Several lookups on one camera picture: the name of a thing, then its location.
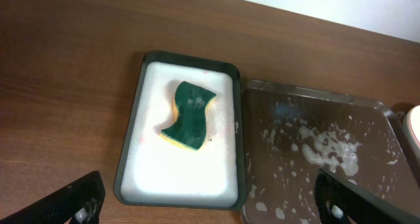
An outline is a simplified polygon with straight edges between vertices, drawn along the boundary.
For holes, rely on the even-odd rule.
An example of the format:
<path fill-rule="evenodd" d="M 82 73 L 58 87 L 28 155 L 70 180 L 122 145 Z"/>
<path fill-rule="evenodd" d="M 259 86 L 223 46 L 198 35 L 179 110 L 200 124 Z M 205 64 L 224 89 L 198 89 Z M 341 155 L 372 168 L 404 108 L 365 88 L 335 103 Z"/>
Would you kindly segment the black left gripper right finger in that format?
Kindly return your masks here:
<path fill-rule="evenodd" d="M 314 197 L 322 223 L 416 224 L 419 217 L 376 197 L 368 190 L 320 168 Z"/>

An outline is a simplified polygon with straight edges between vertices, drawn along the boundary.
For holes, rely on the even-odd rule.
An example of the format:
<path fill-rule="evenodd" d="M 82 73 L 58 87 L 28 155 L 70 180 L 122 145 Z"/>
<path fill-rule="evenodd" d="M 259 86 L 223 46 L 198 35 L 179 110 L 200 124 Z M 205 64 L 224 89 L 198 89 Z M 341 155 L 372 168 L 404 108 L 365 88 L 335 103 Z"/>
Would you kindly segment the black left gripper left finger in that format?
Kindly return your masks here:
<path fill-rule="evenodd" d="M 98 224 L 105 196 L 100 172 L 92 171 L 1 222 Z"/>

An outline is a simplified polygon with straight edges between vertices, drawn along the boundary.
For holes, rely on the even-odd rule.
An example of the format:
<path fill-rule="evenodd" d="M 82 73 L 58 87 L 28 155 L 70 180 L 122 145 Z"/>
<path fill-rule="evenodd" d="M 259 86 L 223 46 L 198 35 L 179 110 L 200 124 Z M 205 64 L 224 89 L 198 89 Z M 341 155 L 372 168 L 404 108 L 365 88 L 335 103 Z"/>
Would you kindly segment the pink plate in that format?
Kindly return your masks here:
<path fill-rule="evenodd" d="M 419 108 L 420 106 L 417 105 L 410 109 L 409 112 L 404 116 L 402 122 L 404 133 L 417 156 L 419 156 Z"/>

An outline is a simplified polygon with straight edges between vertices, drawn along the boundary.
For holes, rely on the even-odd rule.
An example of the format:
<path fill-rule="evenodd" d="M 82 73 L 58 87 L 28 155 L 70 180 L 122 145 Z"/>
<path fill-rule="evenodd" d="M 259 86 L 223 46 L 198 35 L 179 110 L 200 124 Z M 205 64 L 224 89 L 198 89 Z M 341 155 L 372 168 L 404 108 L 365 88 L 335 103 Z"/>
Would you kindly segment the green and yellow sponge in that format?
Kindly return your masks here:
<path fill-rule="evenodd" d="M 177 146 L 199 150 L 207 136 L 206 110 L 216 93 L 182 81 L 173 100 L 174 123 L 161 130 L 163 138 Z"/>

